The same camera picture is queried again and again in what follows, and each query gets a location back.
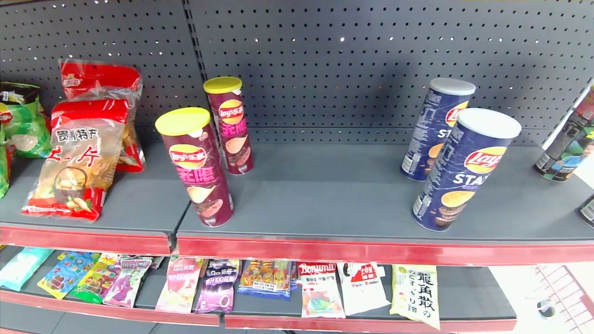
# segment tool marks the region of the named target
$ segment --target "red shelf edge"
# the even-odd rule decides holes
[[[516,327],[516,319],[499,320],[446,320],[441,330],[411,320],[325,319],[275,316],[225,315],[228,329],[284,329],[332,330],[339,332],[371,333],[445,333],[445,332],[505,332]]]
[[[0,228],[0,244],[60,250],[85,250],[100,253],[171,255],[169,238],[166,234],[103,234],[3,226]]]
[[[178,247],[181,256],[221,259],[374,261],[438,266],[510,266],[594,261],[594,244],[391,244],[178,236]]]
[[[109,305],[82,303],[70,300],[57,300],[54,298],[20,294],[18,292],[12,291],[1,291],[0,301],[32,307],[47,308],[61,312],[134,320],[139,322],[193,324],[202,326],[218,326],[220,323],[218,314],[167,313],[144,308],[124,308]]]

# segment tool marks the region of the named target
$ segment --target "candy bag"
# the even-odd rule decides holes
[[[246,260],[237,293],[264,298],[290,298],[289,261]]]
[[[167,266],[167,281],[161,290],[156,311],[192,312],[202,262],[203,259],[171,256]]]
[[[25,247],[0,270],[0,286],[21,291],[23,285],[53,253],[47,248]]]
[[[347,316],[389,305],[377,264],[339,262],[336,265]]]
[[[103,253],[93,268],[74,288],[72,295],[87,303],[101,304],[119,275],[117,254]]]
[[[345,311],[336,285],[336,264],[299,262],[298,268],[303,286],[301,317],[344,319]]]
[[[208,263],[196,313],[233,310],[233,284],[239,276],[241,261],[213,259]]]
[[[97,220],[113,182],[126,100],[61,102],[52,111],[52,153],[22,213]]]
[[[49,156],[52,146],[38,86],[1,82],[0,122],[19,156]]]
[[[392,264],[390,314],[399,314],[441,330],[435,266]]]
[[[143,282],[144,274],[146,274],[152,262],[153,258],[150,256],[120,259],[117,264],[121,268],[119,276],[103,299],[103,303],[132,308]]]
[[[144,153],[134,128],[136,109],[143,91],[140,73],[130,66],[102,61],[60,59],[62,88],[71,100],[116,99],[128,101],[128,119],[122,138],[118,171],[144,170]]]
[[[93,267],[101,254],[69,251],[56,266],[37,283],[57,299],[63,299]]]

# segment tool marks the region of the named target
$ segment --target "lay's logo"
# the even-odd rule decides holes
[[[493,171],[501,161],[507,147],[494,146],[474,151],[464,160],[464,166],[477,174],[487,174]]]
[[[450,109],[450,111],[448,111],[447,114],[445,115],[445,122],[449,126],[453,127],[456,124],[456,122],[458,121],[458,115],[460,114],[460,112],[462,110],[466,109],[467,106],[468,106],[468,101],[462,102],[459,105]]]

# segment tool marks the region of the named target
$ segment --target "blue candy package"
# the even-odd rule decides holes
[[[246,260],[237,293],[289,300],[291,264],[289,261]]]
[[[52,252],[47,248],[25,247],[0,270],[0,286],[21,291]]]

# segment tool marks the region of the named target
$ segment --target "lay's chip can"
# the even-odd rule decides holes
[[[412,207],[417,223],[431,231],[447,230],[521,130],[520,123],[502,113],[463,110]]]
[[[468,106],[476,86],[462,80],[436,78],[421,109],[400,170],[414,181],[424,181],[450,135],[458,114]]]

